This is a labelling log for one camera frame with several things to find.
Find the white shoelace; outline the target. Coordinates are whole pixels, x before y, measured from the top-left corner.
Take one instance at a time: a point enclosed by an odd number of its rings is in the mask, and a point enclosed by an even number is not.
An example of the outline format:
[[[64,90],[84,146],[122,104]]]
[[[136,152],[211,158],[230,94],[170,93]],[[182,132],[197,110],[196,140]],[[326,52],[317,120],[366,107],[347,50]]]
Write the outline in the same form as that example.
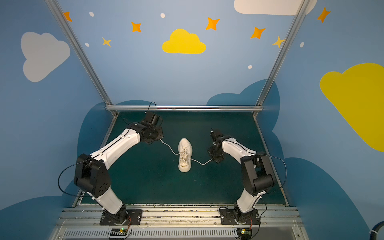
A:
[[[169,147],[169,149],[171,150],[171,152],[172,152],[174,155],[176,155],[176,156],[180,155],[180,154],[176,154],[176,153],[173,151],[172,147],[171,147],[170,145],[168,145],[167,143],[165,143],[162,139],[160,139],[160,141],[161,141],[161,143],[163,143],[164,145],[166,145],[167,147]],[[192,158],[191,158],[191,161],[194,161],[194,162],[200,164],[201,166],[205,166],[206,164],[210,163],[210,162],[212,161],[212,159],[206,161],[205,163],[201,163],[201,162],[199,162],[199,161],[197,161],[197,160],[195,160],[195,159],[192,159]]]

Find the white sneaker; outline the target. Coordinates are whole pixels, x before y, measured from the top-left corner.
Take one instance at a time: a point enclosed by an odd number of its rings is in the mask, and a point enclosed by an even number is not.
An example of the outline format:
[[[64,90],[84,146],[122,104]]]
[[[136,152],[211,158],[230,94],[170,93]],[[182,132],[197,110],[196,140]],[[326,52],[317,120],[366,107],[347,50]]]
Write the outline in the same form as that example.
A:
[[[186,173],[191,169],[191,157],[193,148],[189,140],[182,138],[178,144],[179,165],[178,168],[182,173]]]

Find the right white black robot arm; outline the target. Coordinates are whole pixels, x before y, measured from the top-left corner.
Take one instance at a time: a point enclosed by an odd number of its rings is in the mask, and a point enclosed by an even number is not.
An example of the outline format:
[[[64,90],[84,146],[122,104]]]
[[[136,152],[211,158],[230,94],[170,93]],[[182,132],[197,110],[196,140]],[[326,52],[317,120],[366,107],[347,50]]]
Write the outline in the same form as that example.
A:
[[[213,145],[208,148],[208,154],[217,164],[230,155],[241,165],[244,190],[232,209],[220,207],[222,225],[252,225],[260,224],[261,216],[256,204],[274,186],[278,184],[270,156],[260,154],[244,145],[235,138],[223,135],[219,130],[211,130]]]

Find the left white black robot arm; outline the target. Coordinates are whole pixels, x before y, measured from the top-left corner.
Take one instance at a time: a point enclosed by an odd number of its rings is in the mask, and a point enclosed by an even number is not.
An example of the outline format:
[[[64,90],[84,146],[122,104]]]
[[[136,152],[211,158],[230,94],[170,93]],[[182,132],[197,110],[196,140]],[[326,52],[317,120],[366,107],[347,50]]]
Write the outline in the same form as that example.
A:
[[[74,184],[103,208],[101,225],[129,224],[126,205],[112,190],[109,169],[119,157],[138,143],[151,144],[161,140],[161,119],[156,113],[147,111],[142,121],[129,124],[120,135],[101,149],[78,157]]]

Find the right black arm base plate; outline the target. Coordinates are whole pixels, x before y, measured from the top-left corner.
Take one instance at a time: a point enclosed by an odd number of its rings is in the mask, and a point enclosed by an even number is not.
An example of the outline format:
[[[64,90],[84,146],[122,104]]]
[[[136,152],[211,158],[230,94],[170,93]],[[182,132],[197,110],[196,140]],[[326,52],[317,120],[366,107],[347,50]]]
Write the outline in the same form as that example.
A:
[[[261,223],[258,210],[242,213],[238,209],[219,208],[222,225],[258,225]]]

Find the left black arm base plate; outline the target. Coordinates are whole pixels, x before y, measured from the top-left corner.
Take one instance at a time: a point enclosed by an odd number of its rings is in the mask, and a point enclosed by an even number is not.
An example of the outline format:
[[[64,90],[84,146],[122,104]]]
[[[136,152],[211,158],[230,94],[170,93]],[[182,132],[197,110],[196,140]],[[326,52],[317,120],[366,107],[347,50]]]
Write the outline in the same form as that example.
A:
[[[138,226],[141,223],[142,214],[143,210],[137,209],[122,209],[115,215],[103,210],[100,226],[127,226],[128,224]]]

